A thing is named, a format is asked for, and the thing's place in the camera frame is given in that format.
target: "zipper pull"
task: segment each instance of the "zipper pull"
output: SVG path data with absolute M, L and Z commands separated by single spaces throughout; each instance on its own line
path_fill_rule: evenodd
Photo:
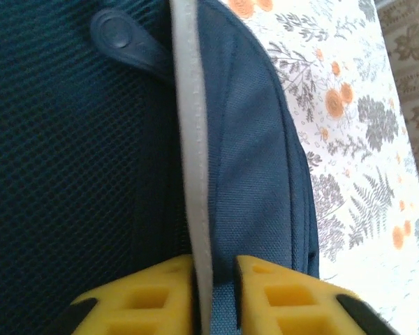
M 100 10 L 91 19 L 90 34 L 95 46 L 106 56 L 175 85 L 171 52 L 125 12 Z

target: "backpack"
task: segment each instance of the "backpack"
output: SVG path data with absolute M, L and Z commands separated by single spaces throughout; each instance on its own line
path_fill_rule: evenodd
M 0 1 L 0 334 L 191 252 L 234 334 L 234 257 L 318 276 L 317 236 L 277 74 L 217 0 Z

